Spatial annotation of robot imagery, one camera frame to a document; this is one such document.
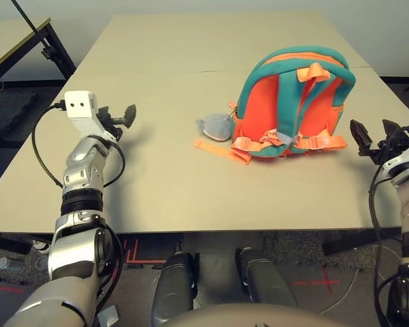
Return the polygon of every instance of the table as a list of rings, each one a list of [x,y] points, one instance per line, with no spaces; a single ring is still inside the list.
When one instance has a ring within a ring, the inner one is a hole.
[[[348,148],[248,166],[195,149],[195,120],[229,112],[254,64],[291,40],[332,46],[352,66],[357,83],[336,132]],[[382,119],[409,123],[409,110],[313,12],[115,16],[57,99],[78,89],[93,91],[113,116],[137,106],[120,141],[125,174],[104,193],[117,232],[371,227],[367,190],[376,167],[358,157],[350,119],[374,142],[384,138]],[[37,129],[40,154],[58,177],[77,142],[64,112],[49,113]],[[119,164],[112,154],[106,180]],[[26,141],[0,180],[0,232],[52,232],[60,203],[61,190]],[[379,188],[377,205],[382,225],[399,224],[391,186]]]
[[[76,70],[76,66],[57,37],[50,24],[50,18],[33,20],[33,25],[39,31],[38,35],[30,29],[23,19],[0,20],[0,77],[32,50],[41,38],[45,38],[52,48],[52,61],[68,79]],[[19,148],[21,142],[5,141],[0,137],[0,147]]]

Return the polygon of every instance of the strap buckle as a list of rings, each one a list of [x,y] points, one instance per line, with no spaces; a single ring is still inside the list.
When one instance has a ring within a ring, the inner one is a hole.
[[[309,148],[311,150],[320,150],[327,148],[330,144],[330,137],[327,136],[311,136],[309,138]]]
[[[252,144],[252,139],[251,138],[246,138],[244,136],[239,136],[234,142],[233,146],[236,149],[242,150],[242,151],[249,151],[250,145]]]

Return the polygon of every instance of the black cable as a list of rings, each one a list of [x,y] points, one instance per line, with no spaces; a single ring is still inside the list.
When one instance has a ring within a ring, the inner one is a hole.
[[[60,102],[57,102],[53,105],[51,105],[50,107],[48,107],[45,111],[43,111],[43,113],[41,113],[41,115],[37,118],[37,120],[35,121],[35,123],[33,124],[32,127],[32,135],[31,135],[31,141],[32,141],[32,147],[33,147],[33,152],[35,152],[35,156],[36,159],[38,160],[38,162],[40,163],[42,169],[46,172],[46,174],[48,175],[48,177],[50,177],[50,179],[53,181],[54,184],[56,184],[57,186],[59,186],[60,188],[63,188],[63,184],[61,182],[59,182],[59,180],[52,174],[52,172],[47,168],[46,164],[44,163],[44,161],[42,160],[40,153],[38,151],[37,145],[36,145],[36,139],[35,139],[35,131],[36,131],[36,127],[38,125],[38,123],[41,121],[42,117],[49,112],[52,109],[55,108],[60,108],[62,110],[65,110],[65,102],[63,100],[61,100]],[[94,135],[90,135],[88,136],[88,138],[95,138],[96,140],[99,140],[100,142],[103,142],[104,144],[108,144],[109,146],[112,146],[115,150],[118,151],[118,154],[120,154],[121,157],[121,169],[120,172],[118,173],[118,175],[116,175],[116,177],[114,177],[111,181],[107,182],[106,184],[103,185],[103,187],[107,187],[109,185],[112,185],[113,183],[115,183],[118,178],[121,177],[121,175],[124,173],[125,170],[125,155],[124,152],[121,150],[121,148],[119,147],[118,144],[111,142],[111,141],[106,141],[105,139],[102,139],[101,137],[98,136],[94,136]]]
[[[374,176],[373,176],[373,179],[371,181],[371,184],[369,186],[369,191],[368,191],[369,215],[371,217],[371,221],[372,221],[372,224],[373,224],[373,227],[374,227],[374,232],[376,234],[377,245],[378,245],[376,260],[374,262],[374,278],[373,278],[374,308],[376,310],[377,317],[378,317],[380,325],[382,327],[389,327],[390,324],[388,322],[387,317],[384,315],[384,313],[382,311],[382,307],[380,306],[380,301],[379,301],[379,295],[380,295],[381,289],[378,286],[378,278],[379,278],[380,258],[381,258],[381,255],[382,255],[382,237],[381,237],[382,227],[380,226],[380,223],[379,223],[379,221],[377,219],[374,198],[375,198],[375,195],[376,195],[377,186],[379,184],[387,181],[387,180],[383,180],[383,181],[380,181],[380,182],[377,182],[377,183],[376,183],[376,180],[377,180],[377,177],[378,177],[380,171],[382,170],[382,167],[383,167],[385,161],[388,158],[387,156],[388,156],[389,147],[391,145],[392,139],[394,139],[394,137],[399,132],[405,130],[406,128],[408,128],[408,127],[401,127],[399,129],[395,130],[389,136],[389,138],[387,138],[387,143],[386,143],[385,148],[384,148],[383,158],[380,161],[380,165],[378,166],[376,172],[374,173]]]
[[[380,283],[379,285],[379,294],[381,293],[381,291],[383,290],[383,288],[389,284],[390,282],[392,282],[395,278],[397,278],[399,276],[398,273],[395,273],[394,275],[386,278],[382,283]]]
[[[43,111],[43,113],[41,113],[41,115],[37,118],[37,120],[35,121],[35,123],[33,124],[32,127],[32,135],[31,135],[31,140],[32,140],[32,147],[33,147],[33,152],[35,152],[35,156],[36,159],[38,160],[38,162],[40,163],[42,169],[44,169],[44,171],[46,172],[46,174],[48,175],[48,177],[50,177],[50,179],[60,188],[63,188],[63,185],[61,182],[59,182],[59,180],[53,176],[53,174],[51,173],[50,170],[48,170],[47,166],[45,165],[45,163],[42,161],[40,153],[38,152],[38,147],[36,146],[36,140],[35,140],[35,131],[36,131],[36,127],[38,125],[38,123],[41,121],[41,118],[50,110],[55,109],[55,108],[61,108],[61,109],[65,109],[65,107],[63,108],[62,105],[65,105],[65,102],[58,102],[55,103],[53,105],[51,105],[50,107],[48,107],[45,111]]]
[[[389,182],[391,179],[392,179],[392,178],[386,178],[386,179],[384,179],[384,180],[381,180],[380,182],[377,182],[374,186],[375,186],[376,189],[377,189],[377,186],[379,186],[379,184],[382,184],[382,183],[385,183],[385,182]],[[389,233],[386,232],[384,229],[381,229],[380,231],[381,231],[381,233],[382,233],[383,235],[385,235],[387,238],[390,238],[391,240],[395,240],[395,241],[397,241],[397,242],[399,242],[399,243],[403,243],[403,240],[402,240],[402,239],[400,239],[400,238],[398,238],[398,237],[396,237],[396,236],[394,236],[394,235],[389,234]]]
[[[119,147],[117,143],[111,142],[110,145],[113,146],[114,149],[118,151],[118,154],[121,157],[122,164],[121,164],[121,169],[118,175],[116,175],[116,177],[114,177],[114,179],[112,179],[110,182],[103,185],[103,187],[108,187],[109,185],[115,183],[118,180],[118,178],[120,178],[121,175],[124,173],[124,169],[125,169],[125,156],[124,156],[123,150],[121,150],[121,148]]]
[[[124,261],[124,255],[123,255],[123,248],[121,246],[121,241],[117,234],[110,228],[108,225],[106,225],[106,229],[112,234],[112,237],[115,239],[115,244],[117,246],[117,255],[118,255],[118,267],[117,267],[117,273],[114,276],[114,279],[112,283],[110,284],[108,290],[104,294],[103,298],[100,300],[100,302],[97,305],[97,308],[95,310],[95,314],[100,312],[100,310],[103,308],[103,306],[106,304],[106,301],[109,299],[109,296],[112,294],[112,292],[115,289],[115,286],[117,286],[118,280],[120,279],[121,271],[123,270],[123,261]]]

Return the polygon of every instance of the orange strap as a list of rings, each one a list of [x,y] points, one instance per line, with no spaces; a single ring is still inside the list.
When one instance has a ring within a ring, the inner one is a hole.
[[[312,63],[309,67],[299,68],[297,78],[300,82],[307,82],[315,78],[316,82],[323,82],[330,78],[330,72],[325,70],[319,63]]]
[[[225,149],[218,145],[205,142],[200,138],[194,140],[194,147],[196,147],[197,149],[208,151],[215,155],[219,155],[221,157],[229,158],[233,161],[240,162],[245,165],[248,165],[252,160],[252,155],[247,152],[240,151],[238,149]]]
[[[317,136],[311,136],[310,138],[303,138],[300,135],[295,147],[305,150],[333,151],[344,149],[347,144],[342,136],[331,136],[325,129]]]
[[[259,142],[252,141],[251,138],[239,136],[233,142],[231,148],[247,152],[260,152],[262,149],[265,149],[268,146],[280,146],[282,144],[283,142],[281,142],[277,137],[277,130],[272,129],[270,131],[266,131],[263,137],[259,139]]]

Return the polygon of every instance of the table leg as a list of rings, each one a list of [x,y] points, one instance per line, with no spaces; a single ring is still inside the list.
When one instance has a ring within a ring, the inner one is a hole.
[[[20,242],[18,240],[10,240],[1,237],[0,233],[0,249],[11,251],[19,254],[28,254],[32,248],[31,243]]]
[[[71,75],[76,71],[76,66],[73,63],[73,60],[70,58],[67,50],[63,47],[61,40],[57,37],[55,30],[52,25],[47,24],[43,29],[47,32],[46,39],[48,43],[55,49],[56,59],[59,60],[59,63],[56,60],[53,60],[58,68],[61,70],[65,79],[71,77]]]
[[[397,228],[384,228],[384,231],[389,235],[400,235],[402,229]],[[376,233],[373,229],[362,230],[360,232],[353,232],[351,234],[342,236],[339,240],[326,241],[322,244],[322,251],[324,255],[335,255],[338,253],[364,247],[372,243],[377,242]]]

